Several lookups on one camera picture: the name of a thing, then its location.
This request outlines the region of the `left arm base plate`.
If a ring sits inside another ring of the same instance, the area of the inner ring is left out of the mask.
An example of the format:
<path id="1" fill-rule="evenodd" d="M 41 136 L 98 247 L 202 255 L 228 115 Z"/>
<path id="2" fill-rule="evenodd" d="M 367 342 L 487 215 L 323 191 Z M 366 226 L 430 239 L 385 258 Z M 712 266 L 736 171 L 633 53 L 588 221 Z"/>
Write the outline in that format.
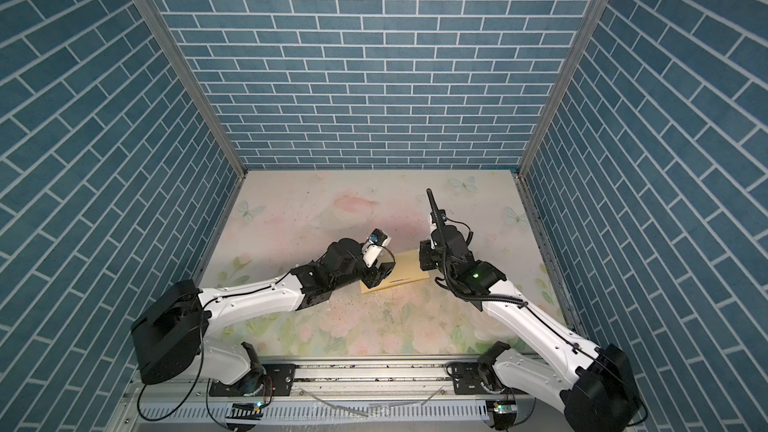
<path id="1" fill-rule="evenodd" d="M 263 398 L 289 396 L 295 372 L 296 365 L 292 363 L 265 364 L 259 371 L 247 373 L 232 385 L 213 381 L 209 387 L 209 395 Z"/>

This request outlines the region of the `yellow envelope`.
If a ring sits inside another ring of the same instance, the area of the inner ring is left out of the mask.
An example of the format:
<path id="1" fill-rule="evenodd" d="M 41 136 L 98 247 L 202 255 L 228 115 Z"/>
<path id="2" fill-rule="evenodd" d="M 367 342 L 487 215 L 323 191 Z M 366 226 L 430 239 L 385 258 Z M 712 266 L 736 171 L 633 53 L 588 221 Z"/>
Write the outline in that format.
<path id="1" fill-rule="evenodd" d="M 378 292 L 430 278 L 429 272 L 421 269 L 418 249 L 397 253 L 395 255 L 395 262 L 393 271 L 378 286 L 368 288 L 361 284 L 361 293 Z"/>

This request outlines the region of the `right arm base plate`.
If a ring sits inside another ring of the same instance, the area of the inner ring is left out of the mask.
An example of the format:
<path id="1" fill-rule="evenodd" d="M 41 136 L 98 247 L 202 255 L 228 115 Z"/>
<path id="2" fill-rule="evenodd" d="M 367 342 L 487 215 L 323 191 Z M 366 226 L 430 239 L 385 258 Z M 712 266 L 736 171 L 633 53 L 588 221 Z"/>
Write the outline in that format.
<path id="1" fill-rule="evenodd" d="M 449 361 L 444 369 L 455 395 L 512 395 L 535 381 L 530 371 L 511 364 L 496 369 L 478 362 Z"/>

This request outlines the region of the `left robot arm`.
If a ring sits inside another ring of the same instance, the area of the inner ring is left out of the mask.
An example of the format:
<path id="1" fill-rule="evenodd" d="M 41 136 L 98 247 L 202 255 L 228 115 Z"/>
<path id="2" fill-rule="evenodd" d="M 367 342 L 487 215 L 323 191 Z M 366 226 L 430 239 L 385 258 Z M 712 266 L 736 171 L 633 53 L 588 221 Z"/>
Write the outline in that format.
<path id="1" fill-rule="evenodd" d="M 255 317 L 316 306 L 355 282 L 378 286 L 395 267 L 379 259 L 390 241 L 379 229 L 363 243 L 342 238 L 317 260 L 241 286 L 199 288 L 191 279 L 175 283 L 131 327 L 142 383 L 156 385 L 195 372 L 239 395 L 262 391 L 267 371 L 254 345 L 228 346 L 217 341 L 217 333 Z"/>

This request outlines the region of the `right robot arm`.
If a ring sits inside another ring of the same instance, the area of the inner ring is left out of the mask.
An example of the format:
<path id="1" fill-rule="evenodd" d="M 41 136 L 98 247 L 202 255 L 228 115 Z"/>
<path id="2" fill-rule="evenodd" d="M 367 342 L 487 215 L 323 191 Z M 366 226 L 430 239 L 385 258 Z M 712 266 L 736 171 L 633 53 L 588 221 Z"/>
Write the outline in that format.
<path id="1" fill-rule="evenodd" d="M 631 363 L 618 346 L 600 347 L 545 313 L 487 261 L 474 258 L 454 226 L 433 226 L 419 260 L 442 273 L 457 298 L 496 319 L 537 354 L 497 342 L 478 360 L 492 391 L 519 389 L 562 412 L 575 431 L 623 431 L 644 408 Z"/>

